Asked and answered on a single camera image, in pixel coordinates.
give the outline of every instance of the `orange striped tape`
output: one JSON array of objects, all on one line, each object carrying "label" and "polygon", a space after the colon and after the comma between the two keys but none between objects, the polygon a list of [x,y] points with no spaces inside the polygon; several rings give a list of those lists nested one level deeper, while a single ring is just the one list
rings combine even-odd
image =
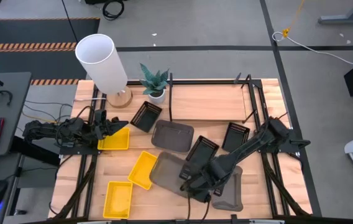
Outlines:
[{"label": "orange striped tape", "polygon": [[[70,18],[70,20],[78,20],[78,19],[98,19],[99,17],[82,17],[82,18]],[[67,20],[67,18],[26,18],[26,19],[1,19],[0,21],[43,21],[43,20]]]},{"label": "orange striped tape", "polygon": [[0,44],[0,52],[59,52],[75,48],[76,42]]},{"label": "orange striped tape", "polygon": [[32,80],[31,85],[77,85],[78,78],[56,78],[56,79],[42,79]]}]

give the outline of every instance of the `black wire basket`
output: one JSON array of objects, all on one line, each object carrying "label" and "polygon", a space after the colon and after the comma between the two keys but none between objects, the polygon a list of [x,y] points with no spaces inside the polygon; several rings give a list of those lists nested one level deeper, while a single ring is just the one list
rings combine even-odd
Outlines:
[{"label": "black wire basket", "polygon": [[227,126],[222,148],[227,152],[232,152],[249,139],[250,129],[230,122]]},{"label": "black wire basket", "polygon": [[145,101],[131,120],[131,124],[148,133],[162,110],[158,106]]},{"label": "black wire basket", "polygon": [[215,156],[219,146],[203,136],[199,136],[195,145],[191,148],[186,163],[179,174],[184,180],[195,175],[199,170]]}]

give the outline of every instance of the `concrete floor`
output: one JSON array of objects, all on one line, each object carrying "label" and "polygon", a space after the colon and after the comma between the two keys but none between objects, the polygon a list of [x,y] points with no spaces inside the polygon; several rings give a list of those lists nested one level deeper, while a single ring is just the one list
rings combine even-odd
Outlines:
[{"label": "concrete floor", "polygon": [[[300,4],[297,0],[265,2],[277,31],[290,25]],[[102,17],[100,4],[89,6],[78,0],[65,0],[65,4],[70,17]],[[119,19],[102,19],[99,25],[99,32],[112,37],[118,47],[270,46],[261,5],[256,0],[129,0],[125,5],[125,13]],[[345,14],[352,6],[353,0],[306,1],[290,37],[305,45],[353,45],[353,26],[317,23],[321,15]],[[32,17],[66,15],[60,1],[2,0],[0,4],[0,18]],[[288,40],[278,44],[293,45]],[[353,51],[331,53],[353,61]],[[312,142],[306,152],[322,215],[353,218],[353,165],[344,154],[344,145],[353,140],[353,99],[343,79],[353,66],[312,52],[280,54],[303,136]],[[239,72],[251,73],[254,78],[279,78],[272,51],[120,52],[119,55],[130,79],[143,77],[139,62],[154,70],[170,68],[175,78],[234,78]],[[75,86],[32,86],[28,99],[70,103],[74,92]],[[34,106],[54,116],[58,114],[58,106]],[[44,116],[28,110],[26,113]],[[28,119],[22,117],[19,127],[23,128],[25,122]],[[47,190],[29,189],[21,193],[18,208],[28,208],[29,214],[25,218],[8,217],[5,223],[46,218],[53,172],[42,172],[48,177],[43,183]],[[29,206],[31,200],[37,206]]]}]

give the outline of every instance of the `gray tray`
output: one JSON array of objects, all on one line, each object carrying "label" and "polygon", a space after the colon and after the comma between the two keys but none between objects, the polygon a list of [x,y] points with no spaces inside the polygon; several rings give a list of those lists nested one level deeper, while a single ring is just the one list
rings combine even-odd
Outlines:
[{"label": "gray tray", "polygon": [[241,202],[241,175],[243,170],[236,166],[232,177],[224,186],[223,193],[220,197],[213,195],[211,197],[212,205],[216,209],[239,212],[243,210]]},{"label": "gray tray", "polygon": [[192,126],[159,120],[153,131],[152,144],[184,154],[190,150],[194,132]]},{"label": "gray tray", "polygon": [[149,175],[150,180],[177,195],[188,198],[188,194],[180,190],[185,182],[179,173],[186,161],[168,152],[161,152]]}]

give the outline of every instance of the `yellow plastic bin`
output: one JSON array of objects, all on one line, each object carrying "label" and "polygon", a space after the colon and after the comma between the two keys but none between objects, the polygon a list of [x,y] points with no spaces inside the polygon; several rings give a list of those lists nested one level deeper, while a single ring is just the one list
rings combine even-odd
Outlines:
[{"label": "yellow plastic bin", "polygon": [[132,198],[132,183],[110,181],[104,201],[103,218],[129,217]]},{"label": "yellow plastic bin", "polygon": [[152,182],[149,179],[149,175],[156,160],[156,156],[142,151],[134,168],[132,168],[131,173],[128,175],[128,180],[146,190],[150,189]]},{"label": "yellow plastic bin", "polygon": [[122,128],[112,136],[98,141],[99,150],[127,150],[129,147],[129,128]]}]

